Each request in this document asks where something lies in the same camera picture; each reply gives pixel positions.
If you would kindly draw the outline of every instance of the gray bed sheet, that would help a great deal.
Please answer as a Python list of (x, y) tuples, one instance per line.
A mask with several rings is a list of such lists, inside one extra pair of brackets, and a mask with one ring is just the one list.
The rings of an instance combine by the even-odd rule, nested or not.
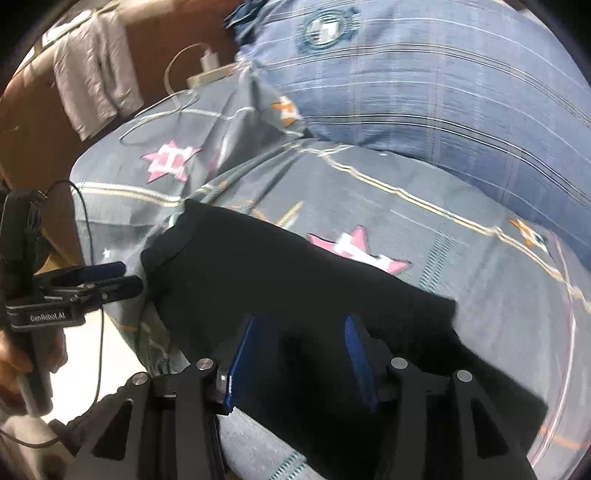
[[(548, 405), (528, 454), (538, 478), (572, 471), (591, 437), (591, 276), (557, 235), (427, 163), (312, 138), (296, 106), (248, 66), (177, 100), (180, 112), (157, 105), (74, 166), (96, 258), (142, 275), (140, 252), (191, 196), (452, 297), (463, 343)], [(108, 313), (152, 373), (177, 369), (145, 296)]]

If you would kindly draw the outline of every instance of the pink star pattern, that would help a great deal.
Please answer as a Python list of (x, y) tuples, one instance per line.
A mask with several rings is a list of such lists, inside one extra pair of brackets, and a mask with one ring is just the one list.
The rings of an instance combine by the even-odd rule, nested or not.
[(368, 234), (364, 227), (358, 225), (349, 233), (342, 233), (336, 242), (324, 240), (319, 236), (308, 234), (308, 240), (317, 247), (323, 248), (340, 257), (350, 258), (358, 262), (372, 265), (380, 270), (396, 275), (413, 266), (406, 260), (393, 260), (385, 255), (370, 255), (368, 253)]
[(157, 152), (143, 155), (142, 158), (151, 162), (148, 167), (150, 176), (148, 182), (158, 180), (166, 174), (173, 175), (177, 180), (185, 183), (187, 181), (187, 172), (185, 171), (185, 162), (201, 148), (186, 147), (179, 148), (174, 140), (162, 145)]

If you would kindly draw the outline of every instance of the metal screw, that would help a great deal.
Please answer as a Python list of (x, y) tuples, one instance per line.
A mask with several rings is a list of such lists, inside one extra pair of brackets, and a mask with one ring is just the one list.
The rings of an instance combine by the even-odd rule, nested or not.
[(149, 376), (146, 372), (139, 372), (136, 373), (133, 377), (131, 377), (131, 382), (134, 385), (143, 385), (145, 384), (149, 379)]
[(468, 383), (472, 381), (472, 374), (468, 370), (458, 370), (456, 376), (460, 382)]
[(197, 362), (197, 368), (199, 370), (209, 370), (213, 367), (213, 360), (211, 358), (202, 358)]
[(400, 358), (398, 356), (396, 358), (392, 358), (390, 365), (398, 370), (404, 370), (408, 366), (408, 362), (404, 358)]

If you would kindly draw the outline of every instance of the human hand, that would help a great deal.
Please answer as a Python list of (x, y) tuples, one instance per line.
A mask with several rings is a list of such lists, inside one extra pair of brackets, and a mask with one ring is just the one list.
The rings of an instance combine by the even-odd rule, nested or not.
[[(53, 348), (47, 357), (46, 366), (56, 373), (68, 361), (64, 329), (56, 330)], [(18, 377), (33, 369), (28, 355), (17, 348), (6, 332), (0, 332), (0, 396), (9, 404), (22, 404)]]

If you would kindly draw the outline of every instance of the black cable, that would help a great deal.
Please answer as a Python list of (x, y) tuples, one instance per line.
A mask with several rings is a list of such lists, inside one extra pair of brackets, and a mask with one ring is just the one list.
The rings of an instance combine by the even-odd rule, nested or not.
[[(86, 202), (84, 201), (84, 197), (82, 196), (82, 192), (70, 180), (57, 180), (56, 182), (54, 182), (51, 185), (51, 187), (49, 187), (47, 189), (47, 191), (45, 192), (45, 196), (49, 197), (49, 194), (51, 193), (51, 191), (56, 186), (61, 185), (63, 183), (68, 184), (70, 186), (70, 188), (72, 188), (80, 197), (80, 201), (82, 203), (82, 209), (84, 211), (84, 220), (85, 220), (85, 224), (86, 224), (86, 231), (88, 232), (88, 243), (89, 243), (89, 247), (90, 247), (90, 264), (94, 265), (95, 264), (95, 248), (94, 248), (94, 244), (92, 242), (92, 234), (90, 233), (90, 222), (88, 220), (88, 209), (86, 208)], [(104, 339), (104, 337), (105, 337), (105, 309), (101, 305), (100, 306), (100, 341), (99, 341), (98, 378), (96, 381), (95, 399), (92, 401), (92, 405), (89, 408), (92, 408), (99, 399), (100, 381), (101, 381), (102, 372), (103, 372), (103, 339)], [(57, 436), (57, 437), (55, 437), (51, 440), (48, 440), (47, 442), (43, 442), (43, 443), (27, 443), (27, 442), (23, 442), (22, 440), (19, 440), (19, 439), (13, 437), (12, 435), (6, 433), (5, 431), (3, 431), (1, 429), (0, 429), (0, 436), (6, 437), (8, 440), (11, 440), (12, 442), (15, 442), (19, 445), (22, 445), (23, 447), (33, 448), (33, 449), (47, 448), (52, 445), (55, 445), (57, 442), (60, 441), (60, 438)]]

